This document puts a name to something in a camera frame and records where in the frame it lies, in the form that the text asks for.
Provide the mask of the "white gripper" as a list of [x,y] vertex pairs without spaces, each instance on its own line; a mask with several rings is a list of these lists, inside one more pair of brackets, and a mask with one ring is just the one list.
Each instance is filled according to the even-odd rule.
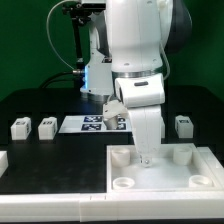
[[[134,144],[142,156],[149,156],[161,145],[161,105],[165,102],[161,73],[141,78],[117,78],[117,98],[128,111]],[[152,159],[141,157],[143,167],[151,167]]]

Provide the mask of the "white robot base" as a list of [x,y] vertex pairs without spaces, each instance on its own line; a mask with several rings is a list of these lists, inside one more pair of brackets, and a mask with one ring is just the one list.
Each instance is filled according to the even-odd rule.
[[90,18],[90,60],[85,66],[84,85],[80,91],[84,98],[105,102],[113,93],[105,15],[93,13]]

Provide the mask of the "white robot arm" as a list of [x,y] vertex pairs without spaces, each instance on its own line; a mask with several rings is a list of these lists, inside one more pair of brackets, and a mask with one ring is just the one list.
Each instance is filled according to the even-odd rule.
[[127,113],[140,163],[149,167],[161,145],[166,54],[184,45],[191,17],[183,0],[106,0],[106,28],[115,112]]

